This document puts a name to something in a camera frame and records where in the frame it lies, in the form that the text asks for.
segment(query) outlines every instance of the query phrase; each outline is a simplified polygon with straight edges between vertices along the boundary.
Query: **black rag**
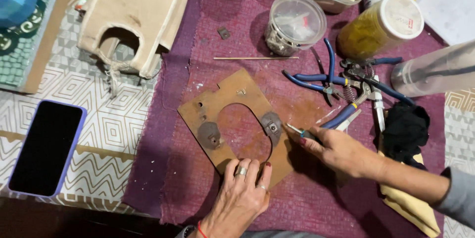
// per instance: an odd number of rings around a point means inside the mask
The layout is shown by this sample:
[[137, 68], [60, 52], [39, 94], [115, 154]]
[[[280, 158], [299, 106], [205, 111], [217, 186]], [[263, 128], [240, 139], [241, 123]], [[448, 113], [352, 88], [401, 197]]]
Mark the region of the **black rag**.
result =
[[386, 129], [383, 131], [385, 155], [395, 161], [427, 170], [413, 156], [420, 154], [419, 146], [427, 143], [429, 125], [430, 118], [423, 107], [396, 103], [388, 110]]

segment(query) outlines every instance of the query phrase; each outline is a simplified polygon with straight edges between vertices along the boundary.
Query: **person's right hand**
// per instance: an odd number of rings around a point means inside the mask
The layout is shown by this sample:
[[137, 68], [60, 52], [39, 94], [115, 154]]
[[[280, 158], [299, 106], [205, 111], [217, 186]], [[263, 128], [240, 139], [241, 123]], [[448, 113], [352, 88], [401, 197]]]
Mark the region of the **person's right hand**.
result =
[[300, 138], [300, 145], [334, 171], [354, 178], [372, 178], [384, 168], [384, 157], [367, 149], [344, 132], [313, 127], [309, 130], [318, 142]]

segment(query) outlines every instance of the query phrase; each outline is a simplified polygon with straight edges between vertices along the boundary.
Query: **sleeve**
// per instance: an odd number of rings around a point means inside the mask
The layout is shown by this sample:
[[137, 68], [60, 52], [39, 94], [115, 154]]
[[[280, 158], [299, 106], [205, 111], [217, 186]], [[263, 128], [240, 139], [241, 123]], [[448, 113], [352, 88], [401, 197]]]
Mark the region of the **sleeve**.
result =
[[450, 186], [442, 202], [433, 208], [475, 229], [475, 176], [450, 167], [441, 175], [450, 179]]
[[178, 235], [176, 235], [175, 238], [186, 238], [185, 234], [189, 235], [195, 230], [195, 228], [196, 228], [195, 226], [187, 226], [185, 229], [182, 229], [181, 232]]

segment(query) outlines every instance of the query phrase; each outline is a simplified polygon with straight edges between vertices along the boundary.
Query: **wooden board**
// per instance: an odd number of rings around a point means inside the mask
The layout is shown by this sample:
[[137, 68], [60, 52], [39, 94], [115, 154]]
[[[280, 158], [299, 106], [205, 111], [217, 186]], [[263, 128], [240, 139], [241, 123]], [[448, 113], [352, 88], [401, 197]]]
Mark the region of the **wooden board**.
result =
[[269, 188], [273, 187], [294, 170], [288, 158], [291, 150], [289, 137], [282, 129], [281, 120], [245, 69], [237, 71], [217, 85], [219, 90], [203, 92], [180, 106], [178, 112], [217, 171], [223, 174], [226, 164], [236, 156], [221, 137], [216, 123], [217, 116], [224, 107], [232, 103], [250, 108], [272, 142], [268, 161], [273, 166]]

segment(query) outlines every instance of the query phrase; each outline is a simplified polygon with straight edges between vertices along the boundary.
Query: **small metal plate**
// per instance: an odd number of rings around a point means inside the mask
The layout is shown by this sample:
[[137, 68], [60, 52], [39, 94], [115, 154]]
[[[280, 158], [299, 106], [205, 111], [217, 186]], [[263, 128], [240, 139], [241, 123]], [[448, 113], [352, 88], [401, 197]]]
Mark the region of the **small metal plate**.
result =
[[219, 33], [219, 35], [221, 36], [223, 40], [230, 37], [229, 31], [224, 26], [218, 28], [217, 32]]

